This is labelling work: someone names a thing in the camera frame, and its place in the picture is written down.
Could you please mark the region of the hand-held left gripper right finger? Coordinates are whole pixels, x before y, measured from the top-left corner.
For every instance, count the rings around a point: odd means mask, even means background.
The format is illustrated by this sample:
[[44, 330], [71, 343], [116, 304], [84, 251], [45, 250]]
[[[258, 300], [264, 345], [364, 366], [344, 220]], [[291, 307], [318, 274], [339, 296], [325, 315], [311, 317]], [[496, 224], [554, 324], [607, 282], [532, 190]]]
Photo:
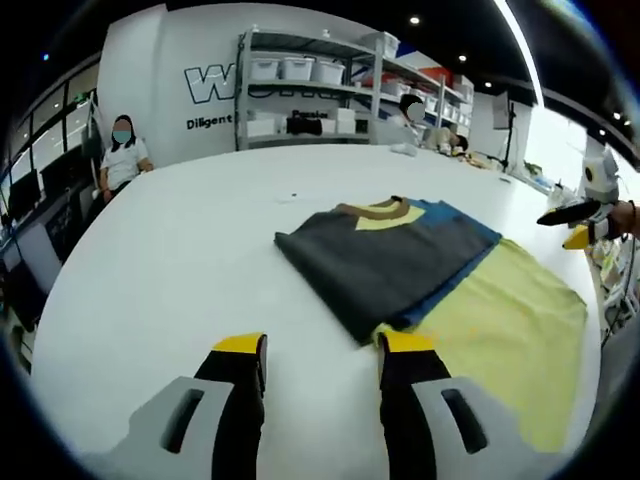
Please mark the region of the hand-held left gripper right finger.
[[526, 445], [499, 400], [451, 375], [424, 336], [381, 330], [376, 343], [391, 478], [525, 478]]

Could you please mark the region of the person's right hand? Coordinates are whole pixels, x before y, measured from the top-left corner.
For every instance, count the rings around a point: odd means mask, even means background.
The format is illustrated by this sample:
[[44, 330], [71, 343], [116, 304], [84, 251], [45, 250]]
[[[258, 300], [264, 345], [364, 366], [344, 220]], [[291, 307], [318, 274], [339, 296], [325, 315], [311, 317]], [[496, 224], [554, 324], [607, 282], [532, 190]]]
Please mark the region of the person's right hand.
[[640, 237], [639, 208], [633, 201], [617, 202], [610, 216], [619, 235]]

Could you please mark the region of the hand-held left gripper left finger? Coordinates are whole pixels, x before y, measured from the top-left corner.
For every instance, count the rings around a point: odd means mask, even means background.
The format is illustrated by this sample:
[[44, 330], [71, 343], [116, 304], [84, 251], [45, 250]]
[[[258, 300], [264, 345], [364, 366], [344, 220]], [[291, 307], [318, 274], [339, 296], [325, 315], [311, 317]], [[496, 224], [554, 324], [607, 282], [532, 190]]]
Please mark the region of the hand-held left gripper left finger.
[[130, 417], [136, 479], [254, 479], [264, 423], [267, 335], [226, 337]]

